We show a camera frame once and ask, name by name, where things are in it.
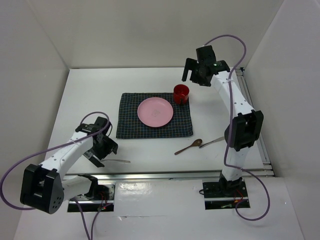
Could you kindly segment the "silver metal fork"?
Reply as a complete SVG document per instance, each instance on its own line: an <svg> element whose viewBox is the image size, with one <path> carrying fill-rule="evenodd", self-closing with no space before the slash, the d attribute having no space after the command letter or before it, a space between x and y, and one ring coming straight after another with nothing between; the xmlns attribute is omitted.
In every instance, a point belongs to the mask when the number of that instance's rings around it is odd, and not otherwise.
<svg viewBox="0 0 320 240"><path fill-rule="evenodd" d="M131 161L129 160L122 160L122 159L103 159L104 162L118 162L123 164L130 164Z"/></svg>

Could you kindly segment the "red enamel mug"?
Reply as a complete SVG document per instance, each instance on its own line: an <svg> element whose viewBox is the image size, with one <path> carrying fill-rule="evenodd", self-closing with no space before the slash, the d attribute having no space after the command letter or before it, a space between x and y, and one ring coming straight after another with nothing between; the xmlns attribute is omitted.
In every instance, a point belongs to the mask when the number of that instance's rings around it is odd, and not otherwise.
<svg viewBox="0 0 320 240"><path fill-rule="evenodd" d="M173 101L178 105L184 105L189 98L190 90L184 84L178 84L173 89Z"/></svg>

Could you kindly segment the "dark checked cloth placemat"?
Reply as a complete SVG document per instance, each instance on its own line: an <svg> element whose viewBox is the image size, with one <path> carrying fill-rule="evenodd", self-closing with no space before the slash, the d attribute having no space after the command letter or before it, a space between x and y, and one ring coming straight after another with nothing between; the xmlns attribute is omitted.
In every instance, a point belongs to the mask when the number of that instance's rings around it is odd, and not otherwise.
<svg viewBox="0 0 320 240"><path fill-rule="evenodd" d="M148 98L158 97L168 101L173 107L170 122L161 127L150 127L138 118L138 106ZM178 105L169 92L123 93L119 104L116 138L118 139L160 139L187 138L193 135L190 104Z"/></svg>

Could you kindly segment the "pink plastic plate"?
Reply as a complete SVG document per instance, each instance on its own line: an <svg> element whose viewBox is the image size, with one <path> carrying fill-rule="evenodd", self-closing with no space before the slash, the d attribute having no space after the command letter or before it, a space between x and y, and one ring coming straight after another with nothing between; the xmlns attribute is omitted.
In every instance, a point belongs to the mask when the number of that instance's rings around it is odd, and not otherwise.
<svg viewBox="0 0 320 240"><path fill-rule="evenodd" d="M163 127L173 118L172 105L160 97L150 97L143 100L137 108L138 119L152 128Z"/></svg>

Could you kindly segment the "brown wooden spoon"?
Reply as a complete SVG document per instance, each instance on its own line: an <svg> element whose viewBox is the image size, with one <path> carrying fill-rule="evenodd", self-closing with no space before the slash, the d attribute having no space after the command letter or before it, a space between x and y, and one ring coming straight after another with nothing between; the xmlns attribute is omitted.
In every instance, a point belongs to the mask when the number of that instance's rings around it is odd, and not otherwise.
<svg viewBox="0 0 320 240"><path fill-rule="evenodd" d="M188 150L188 149L190 149L190 148L199 147L202 143L203 143L203 140L200 139L200 138L198 138L198 139L196 139L192 144L190 144L189 146L187 146L187 147L185 147L185 148L183 148L183 149L175 152L174 154L175 154L175 155L178 155L178 154L180 154L180 153L182 153L182 152L184 152L184 151L186 151L186 150Z"/></svg>

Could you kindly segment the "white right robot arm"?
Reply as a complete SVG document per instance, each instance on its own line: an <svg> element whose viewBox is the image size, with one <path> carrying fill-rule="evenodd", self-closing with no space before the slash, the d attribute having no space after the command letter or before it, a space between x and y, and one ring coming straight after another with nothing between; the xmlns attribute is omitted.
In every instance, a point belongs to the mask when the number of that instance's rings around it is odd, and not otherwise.
<svg viewBox="0 0 320 240"><path fill-rule="evenodd" d="M224 60L216 59L212 46L197 48L196 56L186 59L182 81L190 75L195 84L213 86L227 107L230 115L224 131L227 146L217 188L223 196L230 196L241 186L246 157L259 139L264 115L247 102L232 77L233 70Z"/></svg>

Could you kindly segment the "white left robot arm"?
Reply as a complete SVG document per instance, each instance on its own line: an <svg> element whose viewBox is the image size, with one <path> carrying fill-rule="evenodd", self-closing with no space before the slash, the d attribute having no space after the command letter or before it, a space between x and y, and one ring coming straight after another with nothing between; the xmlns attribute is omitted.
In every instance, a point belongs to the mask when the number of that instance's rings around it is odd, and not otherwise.
<svg viewBox="0 0 320 240"><path fill-rule="evenodd" d="M65 180L69 169L80 157L85 157L97 168L109 154L116 154L118 144L107 135L112 124L105 117L94 123L80 123L70 140L51 157L38 165L30 164L23 173L20 202L31 208L55 213L64 201L77 196L88 200L97 197L101 189L98 179L90 174L78 174Z"/></svg>

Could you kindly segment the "silver table knife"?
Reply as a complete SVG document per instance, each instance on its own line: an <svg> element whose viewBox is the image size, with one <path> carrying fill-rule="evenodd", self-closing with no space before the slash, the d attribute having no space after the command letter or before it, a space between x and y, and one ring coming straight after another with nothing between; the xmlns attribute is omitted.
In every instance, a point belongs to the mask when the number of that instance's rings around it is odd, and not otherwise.
<svg viewBox="0 0 320 240"><path fill-rule="evenodd" d="M218 143L218 142L221 142L221 141L224 141L224 140L225 140L225 137L222 136L222 137L219 137L219 138L217 138L215 140L212 140L210 142L202 143L201 145L199 145L199 148L202 149L202 148L204 148L204 147L206 147L208 145L211 145L211 144L214 144L214 143Z"/></svg>

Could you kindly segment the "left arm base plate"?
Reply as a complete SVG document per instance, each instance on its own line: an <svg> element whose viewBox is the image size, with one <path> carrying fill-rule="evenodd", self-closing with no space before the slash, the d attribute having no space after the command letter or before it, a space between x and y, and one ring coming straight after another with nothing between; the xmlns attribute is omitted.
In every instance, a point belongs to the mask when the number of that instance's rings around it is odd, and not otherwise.
<svg viewBox="0 0 320 240"><path fill-rule="evenodd" d="M75 197L84 213L113 212L116 185L113 183L99 184L93 198L84 195Z"/></svg>

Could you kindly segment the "aluminium right side rail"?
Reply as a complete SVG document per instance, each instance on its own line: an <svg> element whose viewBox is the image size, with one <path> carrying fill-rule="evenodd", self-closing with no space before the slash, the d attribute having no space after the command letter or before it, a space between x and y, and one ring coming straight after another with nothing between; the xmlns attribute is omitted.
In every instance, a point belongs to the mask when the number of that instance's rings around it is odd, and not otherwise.
<svg viewBox="0 0 320 240"><path fill-rule="evenodd" d="M236 76L238 84L240 86L240 90L244 95L246 101L251 106L254 106L248 84L245 79L245 69L243 67L239 67L236 70ZM256 171L273 171L273 167L262 134L260 134L259 139L255 142L253 147L250 148L246 157L245 167L251 170L255 169Z"/></svg>

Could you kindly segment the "aluminium rail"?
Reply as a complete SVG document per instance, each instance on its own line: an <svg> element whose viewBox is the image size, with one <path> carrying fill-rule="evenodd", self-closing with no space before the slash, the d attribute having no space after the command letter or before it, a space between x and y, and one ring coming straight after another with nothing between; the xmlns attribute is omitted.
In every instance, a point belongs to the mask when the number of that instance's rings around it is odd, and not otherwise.
<svg viewBox="0 0 320 240"><path fill-rule="evenodd" d="M245 79L245 69L243 67L239 67L236 70L236 76L238 84L240 86L240 90L244 95L246 101L251 106L254 106L248 84ZM245 167L251 170L255 169L256 171L273 171L273 167L262 134L260 134L259 139L255 142L253 147L250 148L246 157Z"/></svg>
<svg viewBox="0 0 320 240"><path fill-rule="evenodd" d="M139 181L180 181L219 179L220 171L185 171L185 172L147 172L147 173L89 173L100 181L139 182Z"/></svg>

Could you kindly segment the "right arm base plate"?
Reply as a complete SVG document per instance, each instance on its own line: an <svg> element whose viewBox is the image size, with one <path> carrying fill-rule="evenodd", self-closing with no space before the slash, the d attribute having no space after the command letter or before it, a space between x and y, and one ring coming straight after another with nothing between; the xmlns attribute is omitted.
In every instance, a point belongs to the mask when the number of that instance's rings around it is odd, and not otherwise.
<svg viewBox="0 0 320 240"><path fill-rule="evenodd" d="M206 210L234 209L236 204L239 209L251 207L244 181L229 193L223 193L218 182L203 182L199 194L204 197Z"/></svg>

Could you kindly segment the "aluminium front rail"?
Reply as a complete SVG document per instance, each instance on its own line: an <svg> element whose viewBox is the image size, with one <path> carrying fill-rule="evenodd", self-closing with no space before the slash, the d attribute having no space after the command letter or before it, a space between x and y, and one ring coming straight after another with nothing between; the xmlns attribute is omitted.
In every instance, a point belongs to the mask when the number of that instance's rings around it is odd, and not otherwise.
<svg viewBox="0 0 320 240"><path fill-rule="evenodd" d="M185 171L185 172L147 172L147 173L89 173L100 181L139 182L139 181L180 181L219 179L220 171Z"/></svg>

